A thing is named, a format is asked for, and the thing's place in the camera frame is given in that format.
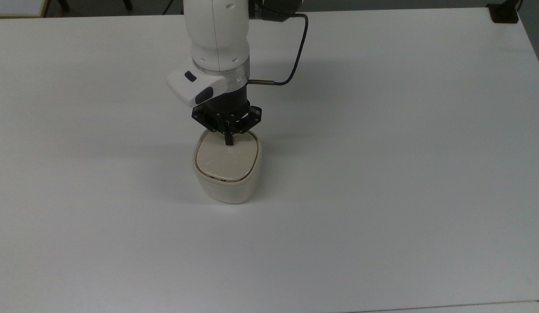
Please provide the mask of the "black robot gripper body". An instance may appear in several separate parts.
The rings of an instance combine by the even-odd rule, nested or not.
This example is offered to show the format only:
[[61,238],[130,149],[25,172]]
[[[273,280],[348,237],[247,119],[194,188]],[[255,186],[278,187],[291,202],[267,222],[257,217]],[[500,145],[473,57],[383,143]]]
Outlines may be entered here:
[[211,132],[225,134],[225,123],[235,123],[234,134],[245,133],[262,121],[262,109],[250,105],[246,85],[197,105],[191,117]]

